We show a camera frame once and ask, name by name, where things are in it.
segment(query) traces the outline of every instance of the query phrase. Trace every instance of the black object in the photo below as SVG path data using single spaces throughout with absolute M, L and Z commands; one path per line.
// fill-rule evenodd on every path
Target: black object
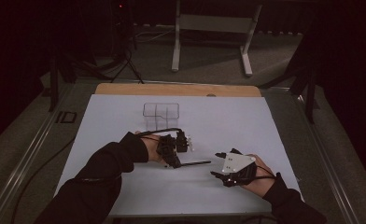
M 240 154 L 242 153 L 237 149 L 233 148 L 231 153 Z M 226 153 L 216 153 L 217 157 L 225 159 L 227 154 Z M 237 173 L 229 173 L 227 175 L 219 174 L 217 172 L 211 171 L 210 174 L 214 175 L 215 178 L 221 179 L 223 181 L 223 185 L 226 187 L 233 187 L 237 185 L 248 185 L 253 180 L 258 179 L 256 177 L 257 166 L 255 162 L 250 163 L 247 167 L 240 170 Z
M 189 147 L 187 137 L 181 129 L 178 128 L 162 129 L 158 131 L 139 133 L 138 135 L 140 137 L 143 137 L 145 135 L 153 133 L 165 133 L 171 131 L 177 131 L 176 138 L 172 137 L 171 134 L 167 134 L 166 136 L 160 136 L 159 144 L 157 145 L 157 153 L 162 156 L 163 160 L 166 163 L 168 163 L 168 165 L 174 168 L 179 168 L 182 166 L 206 164 L 211 162 L 211 161 L 198 161 L 189 163 L 180 162 L 180 159 L 177 156 L 177 152 L 187 152 L 187 149 Z

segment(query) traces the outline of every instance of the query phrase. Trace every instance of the black sleeve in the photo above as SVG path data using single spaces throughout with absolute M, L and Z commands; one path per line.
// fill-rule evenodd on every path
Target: black sleeve
M 121 172 L 131 172 L 134 162 L 147 161 L 148 150 L 133 133 L 107 144 L 61 186 L 35 223 L 102 223 L 119 197 Z
M 320 224 L 326 218 L 316 209 L 302 201 L 301 194 L 295 189 L 288 189 L 281 174 L 276 174 L 276 181 L 263 197 L 272 206 L 273 215 L 286 224 Z

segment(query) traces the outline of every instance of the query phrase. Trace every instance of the floor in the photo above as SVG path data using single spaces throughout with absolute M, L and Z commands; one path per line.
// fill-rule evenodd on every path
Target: floor
M 141 29 L 164 35 L 142 34 Z M 256 34 L 249 49 L 254 75 L 246 77 L 239 58 L 240 36 L 213 35 L 204 40 L 203 34 L 187 32 L 182 40 L 180 69 L 172 73 L 174 36 L 169 29 L 137 31 L 142 35 L 137 37 L 138 49 L 131 48 L 132 63 L 145 83 L 260 85 L 283 74 L 301 40 L 299 35 Z M 121 68 L 105 74 L 113 77 Z M 53 112 L 49 112 L 49 97 L 39 95 L 0 136 L 0 223 L 31 223 L 51 200 L 71 147 L 67 143 L 76 135 L 97 84 L 104 82 L 79 70 L 77 76 L 74 84 L 61 81 L 60 103 Z M 292 81 L 261 90 L 261 94 L 272 111 L 303 198 L 329 223 L 366 223 L 366 173 L 354 148 L 322 89 L 317 87 L 315 123 L 311 124 L 303 114 L 305 94 L 295 96 L 288 91 Z M 49 85 L 49 75 L 43 76 L 43 82 L 45 87 Z M 135 83 L 137 79 L 127 66 L 115 82 Z M 59 122 L 58 115 L 66 112 L 77 113 L 76 120 Z M 241 223 L 244 217 L 223 218 L 224 223 Z M 162 223 L 165 218 L 122 221 Z M 264 219 L 262 223 L 274 222 Z

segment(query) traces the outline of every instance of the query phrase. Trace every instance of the black cable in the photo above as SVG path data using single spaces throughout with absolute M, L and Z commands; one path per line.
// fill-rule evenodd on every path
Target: black cable
M 113 68 L 113 69 L 111 69 L 111 70 L 109 70 L 109 71 L 105 72 L 105 74 L 109 74 L 109 73 L 112 73 L 112 72 L 116 71 L 117 69 L 119 69 L 119 68 L 120 68 L 120 66 L 121 66 L 121 64 L 117 65 L 115 68 Z
M 166 132 L 171 132 L 171 131 L 183 132 L 181 129 L 178 129 L 178 128 L 170 128 L 170 129 L 162 129 L 162 130 L 157 130 L 157 131 L 148 131 L 148 132 L 138 133 L 137 135 L 139 137 L 142 137 L 142 136 L 149 135 L 152 133 L 166 133 Z
M 103 65 L 99 65 L 99 66 L 92 66 L 90 64 L 90 67 L 94 70 L 97 70 L 97 71 L 106 71 L 107 69 L 111 69 L 113 67 L 119 67 L 121 65 L 121 61 L 122 59 L 117 59 L 117 58 L 113 58 L 113 61 L 110 62 L 110 63 L 106 63 L 106 64 L 103 64 Z
M 88 177 L 73 178 L 73 179 L 66 181 L 66 183 L 76 182 L 76 183 L 81 183 L 81 184 L 102 184 L 102 183 L 106 183 L 106 182 L 115 181 L 120 178 L 121 178 L 121 175 L 114 176 L 114 177 L 106 177 L 106 178 L 88 178 Z
M 273 175 L 261 175 L 261 176 L 256 176 L 253 178 L 253 180 L 258 180 L 258 179 L 276 179 L 276 177 Z
M 51 158 L 49 158 L 46 162 L 43 163 L 43 165 L 41 165 L 33 174 L 32 176 L 29 178 L 29 180 L 26 182 L 25 186 L 23 187 L 21 194 L 18 196 L 18 201 L 15 204 L 14 207 L 14 212 L 12 214 L 11 217 L 11 224 L 14 224 L 15 222 L 15 216 L 17 215 L 17 211 L 18 211 L 18 206 L 20 205 L 21 202 L 21 198 L 23 196 L 23 193 L 26 191 L 26 189 L 28 188 L 29 184 L 32 182 L 32 180 L 34 179 L 34 177 L 41 171 L 41 169 L 43 169 L 50 161 L 52 161 L 55 157 L 57 157 L 62 151 L 64 151 L 70 144 L 73 143 L 73 141 L 75 141 L 76 137 L 73 137 L 72 140 L 70 140 L 66 145 L 64 145 L 63 148 L 61 148 L 57 153 L 55 153 Z
M 259 166 L 259 165 L 256 165 L 258 168 L 261 168 L 262 170 L 264 170 L 265 172 L 267 172 L 268 174 L 270 174 L 271 176 L 273 176 L 274 178 L 276 178 L 275 177 L 275 175 L 273 174 L 273 173 L 271 173 L 271 172 L 269 172 L 267 169 L 265 169 L 264 167 L 261 167 L 261 166 Z

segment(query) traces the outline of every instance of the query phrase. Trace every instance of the cable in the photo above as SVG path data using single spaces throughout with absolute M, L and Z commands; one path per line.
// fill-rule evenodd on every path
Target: cable
M 23 187 L 21 194 L 18 196 L 17 199 L 17 203 L 15 204 L 14 207 L 14 212 L 12 214 L 11 217 L 11 224 L 14 224 L 15 222 L 15 216 L 17 215 L 17 211 L 18 211 L 18 206 L 20 205 L 21 202 L 21 198 L 23 196 L 23 193 L 26 191 L 26 189 L 28 188 L 29 184 L 32 182 L 32 180 L 34 179 L 34 177 L 41 171 L 41 169 L 43 169 L 43 167 L 45 167 L 50 161 L 52 161 L 55 157 L 57 157 L 62 151 L 64 151 L 70 144 L 72 144 L 75 141 L 76 137 L 73 137 L 72 140 L 70 140 L 66 145 L 64 145 L 63 148 L 61 148 L 57 153 L 55 153 L 51 158 L 49 158 L 46 162 L 43 163 L 43 165 L 41 165 L 33 174 L 32 176 L 29 178 L 29 180 L 26 182 L 25 186 Z
M 270 174 L 271 176 L 275 177 L 275 175 L 271 172 L 269 172 L 267 169 L 265 169 L 264 167 L 261 167 L 259 165 L 256 165 L 258 168 L 261 168 L 262 170 L 264 170 L 265 172 L 267 172 L 268 174 Z
M 119 64 L 118 66 L 116 66 L 115 68 L 113 68 L 113 69 L 111 69 L 111 70 L 109 70 L 109 71 L 104 72 L 104 75 L 106 75 L 106 74 L 109 74 L 109 73 L 112 73 L 112 72 L 116 71 L 118 68 L 120 68 L 120 66 L 121 66 L 121 64 Z
M 138 37 L 140 35 L 143 35 L 143 34 L 159 34 L 159 33 L 161 33 L 161 34 L 160 35 L 156 35 L 156 36 L 154 36 L 154 37 L 152 37 L 150 39 L 147 39 L 147 40 L 136 40 L 136 41 L 139 42 L 139 43 L 146 43 L 146 42 L 149 42 L 151 40 L 155 40 L 158 37 L 161 37 L 163 35 L 167 35 L 167 34 L 173 32 L 174 30 L 175 30 L 175 28 L 174 29 L 171 29 L 169 31 L 166 31 L 166 32 L 143 32 L 143 33 L 140 33 L 140 34 L 136 35 L 136 37 Z

